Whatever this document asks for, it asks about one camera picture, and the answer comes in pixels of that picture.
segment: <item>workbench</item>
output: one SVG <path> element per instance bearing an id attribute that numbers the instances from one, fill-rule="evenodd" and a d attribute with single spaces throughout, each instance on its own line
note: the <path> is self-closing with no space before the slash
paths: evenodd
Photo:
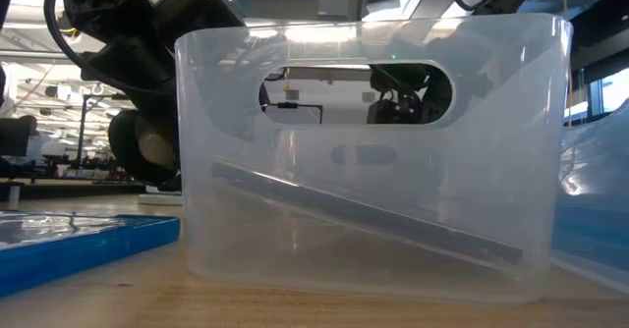
<path id="1" fill-rule="evenodd" d="M 0 184 L 13 182 L 24 186 L 20 191 L 20 200 L 51 199 L 59 197 L 138 194 L 144 192 L 144 185 L 134 182 L 104 182 L 94 180 L 70 179 L 0 179 Z M 0 191 L 0 201 L 6 200 L 8 190 Z"/>
<path id="2" fill-rule="evenodd" d="M 136 195 L 24 201 L 23 210 L 184 215 Z M 520 306 L 398 301 L 239 287 L 188 272 L 184 239 L 0 300 L 16 327 L 629 327 L 629 297 L 558 268 Z"/>

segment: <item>blue tray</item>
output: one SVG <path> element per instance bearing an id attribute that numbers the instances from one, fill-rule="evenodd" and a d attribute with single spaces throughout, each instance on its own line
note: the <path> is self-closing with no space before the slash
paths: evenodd
<path id="1" fill-rule="evenodd" d="M 180 221 L 0 211 L 0 297 L 179 238 Z"/>

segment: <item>clear plastic bin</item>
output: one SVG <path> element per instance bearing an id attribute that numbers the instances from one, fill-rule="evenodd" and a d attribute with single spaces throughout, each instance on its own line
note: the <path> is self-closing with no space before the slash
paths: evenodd
<path id="1" fill-rule="evenodd" d="M 177 58 L 191 268 L 327 292 L 538 298 L 570 37 L 549 15 L 185 35 Z M 449 110 L 428 125 L 288 126 L 258 104 L 278 67 L 409 62 L 438 67 L 453 85 Z"/>

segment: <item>person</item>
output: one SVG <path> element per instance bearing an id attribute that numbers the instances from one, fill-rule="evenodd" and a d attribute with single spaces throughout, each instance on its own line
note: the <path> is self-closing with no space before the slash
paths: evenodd
<path id="1" fill-rule="evenodd" d="M 33 116 L 22 116 L 20 120 L 29 121 L 29 145 L 27 146 L 26 156 L 5 157 L 9 163 L 15 166 L 33 165 L 38 161 L 45 161 L 45 157 L 41 154 L 41 148 L 44 144 L 51 141 L 51 137 L 45 136 L 37 131 L 37 119 Z"/>

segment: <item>window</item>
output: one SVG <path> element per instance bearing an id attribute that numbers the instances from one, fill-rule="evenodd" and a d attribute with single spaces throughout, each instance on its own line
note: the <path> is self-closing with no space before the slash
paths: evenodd
<path id="1" fill-rule="evenodd" d="M 572 117 L 573 122 L 588 117 L 588 101 L 577 103 L 572 108 L 566 108 L 563 111 L 563 122 L 567 123 L 570 117 Z"/>
<path id="2" fill-rule="evenodd" d="M 602 80 L 602 111 L 611 112 L 629 97 L 629 68 Z"/>

